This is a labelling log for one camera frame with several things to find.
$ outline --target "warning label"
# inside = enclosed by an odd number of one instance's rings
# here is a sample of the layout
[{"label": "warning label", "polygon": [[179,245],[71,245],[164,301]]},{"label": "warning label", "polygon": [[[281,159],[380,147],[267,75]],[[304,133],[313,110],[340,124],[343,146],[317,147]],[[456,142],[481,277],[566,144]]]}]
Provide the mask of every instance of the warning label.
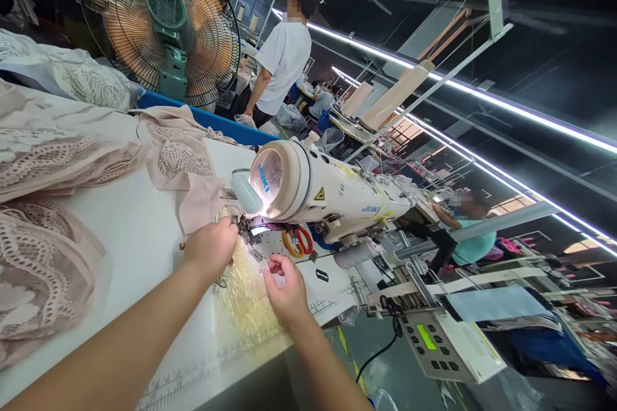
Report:
[{"label": "warning label", "polygon": [[319,190],[319,193],[317,193],[317,196],[315,196],[314,200],[324,200],[326,198],[326,195],[323,193],[323,187]]}]

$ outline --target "electric fan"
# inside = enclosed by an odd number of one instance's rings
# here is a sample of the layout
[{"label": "electric fan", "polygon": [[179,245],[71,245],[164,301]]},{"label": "electric fan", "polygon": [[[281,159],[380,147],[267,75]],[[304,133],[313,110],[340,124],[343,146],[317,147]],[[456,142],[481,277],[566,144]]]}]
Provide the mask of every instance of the electric fan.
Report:
[{"label": "electric fan", "polygon": [[144,88],[204,106],[231,85],[240,36],[230,0],[81,2],[100,49]]}]

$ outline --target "white t-shirt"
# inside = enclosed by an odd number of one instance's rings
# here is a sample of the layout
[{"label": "white t-shirt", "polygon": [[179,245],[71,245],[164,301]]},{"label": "white t-shirt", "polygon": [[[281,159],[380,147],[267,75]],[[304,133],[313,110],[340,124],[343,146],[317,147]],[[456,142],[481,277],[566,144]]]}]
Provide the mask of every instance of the white t-shirt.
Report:
[{"label": "white t-shirt", "polygon": [[[309,28],[301,22],[281,22],[277,24],[255,56],[260,64],[257,75],[265,67],[272,78],[257,101],[262,112],[275,115],[283,104],[283,99],[291,85],[298,80],[310,57]],[[251,79],[251,91],[255,88],[257,77]]]},{"label": "white t-shirt", "polygon": [[319,93],[319,95],[317,96],[317,100],[315,101],[315,104],[313,104],[313,106],[308,108],[308,111],[310,112],[311,116],[313,116],[316,119],[319,119],[321,117],[321,113],[324,112],[325,110],[332,109],[332,106],[334,106],[334,103],[335,101],[334,101],[334,96],[332,95],[332,93],[328,91],[323,91]]}]

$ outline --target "green fan motor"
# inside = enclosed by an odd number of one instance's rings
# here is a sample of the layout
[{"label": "green fan motor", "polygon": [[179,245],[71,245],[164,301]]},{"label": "green fan motor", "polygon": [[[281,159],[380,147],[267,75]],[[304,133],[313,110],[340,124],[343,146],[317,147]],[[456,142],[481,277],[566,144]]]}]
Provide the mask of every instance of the green fan motor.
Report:
[{"label": "green fan motor", "polygon": [[178,101],[186,94],[186,52],[195,44],[193,27],[182,0],[146,0],[155,36],[165,46],[158,93]]}]

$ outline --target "black cable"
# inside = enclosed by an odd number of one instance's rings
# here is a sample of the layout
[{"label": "black cable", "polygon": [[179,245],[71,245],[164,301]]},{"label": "black cable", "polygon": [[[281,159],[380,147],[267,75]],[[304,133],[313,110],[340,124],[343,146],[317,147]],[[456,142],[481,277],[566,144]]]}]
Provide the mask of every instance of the black cable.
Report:
[{"label": "black cable", "polygon": [[356,383],[358,383],[358,381],[360,380],[360,376],[362,376],[362,372],[369,365],[371,361],[376,359],[376,357],[386,352],[391,346],[393,346],[394,343],[397,341],[398,337],[403,337],[403,327],[400,325],[400,321],[398,320],[398,312],[395,307],[394,301],[392,299],[385,298],[385,296],[383,295],[381,296],[380,299],[381,299],[382,306],[384,308],[387,308],[390,315],[392,315],[392,328],[394,329],[394,337],[392,338],[392,340],[390,341],[388,345],[386,345],[384,348],[382,348],[380,351],[375,353],[373,356],[371,356],[368,360],[364,362],[364,364],[360,368],[360,371],[358,372],[357,377],[355,378]]},{"label": "black cable", "polygon": [[381,265],[379,265],[374,259],[373,259],[373,263],[375,264],[375,266],[377,267],[377,270],[381,271],[381,274],[385,277],[387,277],[390,281],[392,281],[393,283],[396,283],[396,281],[394,279],[392,279],[392,277],[386,273],[384,271],[384,269],[381,267]]}]

